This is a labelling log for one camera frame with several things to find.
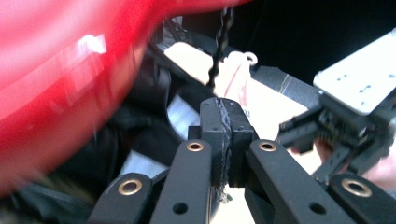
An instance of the black cable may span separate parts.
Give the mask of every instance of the black cable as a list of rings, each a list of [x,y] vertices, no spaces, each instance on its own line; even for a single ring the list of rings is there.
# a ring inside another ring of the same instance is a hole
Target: black cable
[[[215,78],[219,74],[219,63],[223,56],[224,50],[228,45],[228,31],[233,25],[233,8],[224,8],[221,13],[221,28],[216,36],[216,43],[218,45],[216,52],[212,55],[213,66],[209,70],[209,81],[206,83],[207,87],[215,88]]]

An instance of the metal ring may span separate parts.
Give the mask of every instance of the metal ring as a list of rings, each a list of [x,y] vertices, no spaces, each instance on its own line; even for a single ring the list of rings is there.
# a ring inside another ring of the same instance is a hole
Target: metal ring
[[[354,180],[354,179],[343,179],[343,181],[341,182],[341,185],[349,193],[352,193],[358,197],[368,198],[373,195],[373,193],[369,187],[367,187],[365,184],[363,184],[357,180]]]
[[[275,151],[276,150],[276,146],[274,144],[271,144],[268,142],[260,142],[259,148],[263,151]]]
[[[187,149],[189,151],[201,151],[202,149],[204,149],[204,145],[202,145],[201,143],[193,142],[187,145]]]
[[[133,184],[134,189],[127,189],[128,184]],[[142,189],[142,182],[138,179],[125,180],[119,185],[119,193],[122,195],[133,195]]]

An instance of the red plastic surface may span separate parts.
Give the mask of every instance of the red plastic surface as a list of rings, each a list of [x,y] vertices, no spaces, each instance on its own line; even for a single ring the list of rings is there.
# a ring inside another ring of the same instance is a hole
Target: red plastic surface
[[[163,19],[247,1],[0,1],[0,196],[60,165],[101,128]]]

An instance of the pink object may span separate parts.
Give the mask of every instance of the pink object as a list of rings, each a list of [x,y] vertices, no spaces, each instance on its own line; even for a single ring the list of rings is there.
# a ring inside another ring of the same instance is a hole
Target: pink object
[[[102,127],[162,20],[247,1],[1,1],[0,196],[62,164]]]

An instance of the dark background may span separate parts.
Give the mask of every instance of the dark background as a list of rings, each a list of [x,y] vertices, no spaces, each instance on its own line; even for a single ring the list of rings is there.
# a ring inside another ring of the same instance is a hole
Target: dark background
[[[183,27],[215,37],[220,12],[184,17]],[[318,71],[395,27],[396,0],[255,0],[236,8],[229,45],[312,84]]]

